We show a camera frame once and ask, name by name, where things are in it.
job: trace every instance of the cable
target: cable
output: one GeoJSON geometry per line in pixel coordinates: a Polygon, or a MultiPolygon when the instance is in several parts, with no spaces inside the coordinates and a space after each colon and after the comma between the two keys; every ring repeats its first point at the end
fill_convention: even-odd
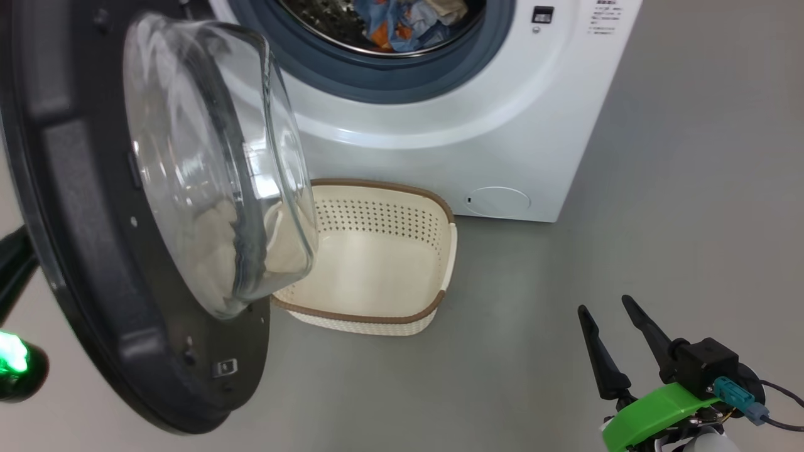
{"type": "Polygon", "coordinates": [[[769,382],[767,380],[759,380],[759,382],[762,383],[763,385],[769,387],[769,388],[776,389],[777,391],[781,392],[782,394],[784,394],[784,395],[788,396],[789,398],[795,400],[797,404],[801,405],[801,407],[804,408],[804,399],[802,399],[801,397],[793,394],[792,391],[790,391],[788,389],[784,389],[782,386],[779,386],[778,384],[771,383],[771,382],[769,382]]]}
{"type": "Polygon", "coordinates": [[[770,417],[767,417],[765,415],[762,415],[762,417],[760,417],[760,419],[765,421],[765,422],[767,422],[768,425],[772,425],[772,426],[776,427],[777,429],[789,430],[791,432],[804,432],[804,426],[782,424],[781,422],[774,421],[773,419],[771,419],[770,417]]]}
{"type": "Polygon", "coordinates": [[[734,414],[735,411],[737,411],[736,408],[732,409],[732,411],[729,411],[728,414],[723,418],[723,420],[720,421],[720,424],[724,424],[726,421],[728,421],[728,419],[734,414]]]}

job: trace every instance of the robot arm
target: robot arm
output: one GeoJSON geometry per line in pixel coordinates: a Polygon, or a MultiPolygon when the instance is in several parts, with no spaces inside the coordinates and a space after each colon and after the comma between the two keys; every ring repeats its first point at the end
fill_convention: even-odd
{"type": "Polygon", "coordinates": [[[603,440],[609,452],[662,452],[666,446],[691,440],[674,452],[739,452],[724,434],[729,419],[746,417],[754,425],[804,432],[769,417],[764,386],[775,388],[804,407],[804,400],[775,384],[760,380],[739,356],[712,338],[698,343],[670,340],[628,295],[622,303],[645,336],[659,365],[665,386],[641,399],[629,392],[631,382],[619,371],[600,340],[600,331],[586,306],[578,308],[589,360],[600,397],[617,401],[617,414],[606,419],[603,440]]]}

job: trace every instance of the laundry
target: laundry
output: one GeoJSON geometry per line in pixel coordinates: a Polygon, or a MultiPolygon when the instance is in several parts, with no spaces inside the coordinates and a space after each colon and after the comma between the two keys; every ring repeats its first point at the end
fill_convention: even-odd
{"type": "Polygon", "coordinates": [[[366,37],[387,52],[418,51],[449,38],[468,10],[464,0],[355,0],[366,37]]]}

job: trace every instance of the floor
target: floor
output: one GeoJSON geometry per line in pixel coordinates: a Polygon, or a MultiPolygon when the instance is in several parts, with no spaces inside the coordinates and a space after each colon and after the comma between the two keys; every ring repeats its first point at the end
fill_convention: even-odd
{"type": "MultiPolygon", "coordinates": [[[[660,384],[622,294],[671,337],[714,337],[804,392],[802,16],[800,0],[646,1],[558,223],[461,218],[451,290],[417,336],[275,312],[264,383],[212,434],[165,434],[123,405],[38,274],[6,327],[50,352],[52,383],[0,406],[0,425],[47,434],[10,450],[603,451],[613,403],[597,397],[577,306],[636,395],[660,384]]],[[[0,209],[16,212],[0,168],[0,209]]],[[[769,407],[804,423],[775,393],[769,407]]],[[[744,420],[727,432],[743,451],[804,449],[744,420]]]]}

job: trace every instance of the cream basket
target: cream basket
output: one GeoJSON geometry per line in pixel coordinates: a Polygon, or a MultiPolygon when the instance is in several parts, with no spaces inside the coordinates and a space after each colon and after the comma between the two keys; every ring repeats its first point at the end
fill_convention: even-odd
{"type": "Polygon", "coordinates": [[[406,336],[436,315],[452,276],[457,229],[447,203],[404,185],[313,181],[318,255],[306,278],[273,295],[303,322],[406,336]]]}

